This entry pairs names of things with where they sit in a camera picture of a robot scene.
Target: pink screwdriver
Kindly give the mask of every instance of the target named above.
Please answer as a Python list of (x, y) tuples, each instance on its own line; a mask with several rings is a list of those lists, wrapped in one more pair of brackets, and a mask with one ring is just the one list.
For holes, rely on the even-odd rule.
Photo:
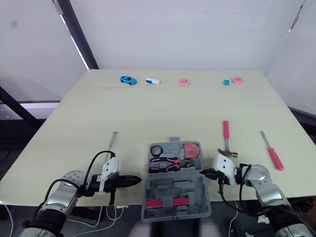
[(277, 170), (280, 170), (280, 171), (284, 170), (284, 166), (283, 166), (283, 164), (282, 164), (280, 158), (279, 158), (278, 155), (276, 154), (274, 148), (271, 148), (271, 146), (270, 146), (270, 144), (268, 143), (268, 140), (267, 140), (267, 138), (266, 138), (266, 136), (265, 136), (265, 133), (264, 133), (263, 131), (260, 131), (260, 133), (261, 133), (261, 136), (262, 136), (263, 139), (266, 141), (266, 143), (267, 143), (267, 145), (268, 145), (268, 147), (269, 147), (269, 148), (268, 148), (268, 151), (269, 151), (270, 157), (271, 157), (271, 159), (272, 159), (272, 161), (273, 161), (273, 164), (275, 164), (276, 169), (277, 169)]

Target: white backdrop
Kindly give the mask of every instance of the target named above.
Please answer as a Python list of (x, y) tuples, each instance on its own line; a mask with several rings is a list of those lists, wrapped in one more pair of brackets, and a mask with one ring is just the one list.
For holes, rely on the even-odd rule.
[(60, 100), (84, 71), (50, 0), (0, 1), (0, 85), (14, 99)]
[(288, 106), (316, 115), (316, 1), (307, 0), (268, 79)]
[(303, 0), (72, 0), (102, 69), (267, 73)]

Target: open tool case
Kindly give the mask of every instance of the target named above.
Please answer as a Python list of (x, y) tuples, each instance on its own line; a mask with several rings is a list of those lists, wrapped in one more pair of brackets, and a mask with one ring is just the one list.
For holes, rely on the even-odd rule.
[[(185, 159), (186, 162), (185, 155), (190, 152), (185, 152), (185, 144), (195, 144), (199, 149), (197, 157), (188, 159), (194, 162), (191, 167), (183, 167), (177, 171), (171, 169), (166, 172), (167, 167), (174, 165), (173, 162), (152, 162), (156, 158), (174, 157)], [(157, 146), (162, 148), (162, 153), (158, 152), (153, 156), (151, 149)], [(175, 141), (173, 138), (167, 143), (151, 144), (148, 160), (150, 177), (145, 183), (142, 221), (156, 222), (209, 216), (211, 206), (205, 176), (199, 173), (202, 170), (203, 159), (199, 142), (180, 142), (179, 139)]]

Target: table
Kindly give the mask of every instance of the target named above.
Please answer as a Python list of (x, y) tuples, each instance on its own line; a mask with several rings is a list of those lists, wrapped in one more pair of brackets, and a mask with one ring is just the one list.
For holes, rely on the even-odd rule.
[[(138, 80), (121, 83), (121, 76)], [(223, 85), (224, 79), (244, 78), (244, 84)], [(145, 82), (162, 80), (161, 85)], [(188, 78), (190, 86), (178, 85)], [(115, 205), (141, 204), (149, 145), (178, 136), (201, 143), (205, 168), (212, 166), (217, 148), (224, 148), (222, 121), (230, 121), (230, 148), (235, 165), (264, 165), (287, 197), (316, 195), (316, 146), (259, 71), (135, 71), (90, 70), (65, 96), (32, 138), (0, 183), (0, 200), (13, 205), (39, 205), (50, 183), (70, 170), (86, 171), (93, 156), (106, 150), (113, 131), (113, 150), (122, 161), (121, 174), (143, 181), (118, 189)], [(274, 168), (264, 131), (284, 164)], [(103, 158), (93, 173), (101, 173)], [(218, 184), (208, 182), (210, 201), (221, 200)], [(238, 199), (238, 187), (225, 186), (227, 200)], [(108, 205), (110, 194), (82, 197), (78, 206)], [(244, 199), (256, 199), (245, 187)]]

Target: pink-handled hammer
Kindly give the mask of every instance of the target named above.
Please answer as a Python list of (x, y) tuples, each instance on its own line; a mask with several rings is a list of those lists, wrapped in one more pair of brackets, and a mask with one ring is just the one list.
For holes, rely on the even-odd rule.
[(223, 122), (223, 125), (224, 125), (224, 138), (225, 138), (225, 151), (222, 151), (221, 149), (218, 149), (218, 152), (220, 154), (222, 154), (223, 156), (226, 156), (226, 157), (235, 157), (237, 158), (238, 157), (238, 153), (237, 152), (231, 152), (229, 150), (229, 143), (228, 143), (228, 140), (229, 140), (229, 122), (227, 120), (225, 120)]

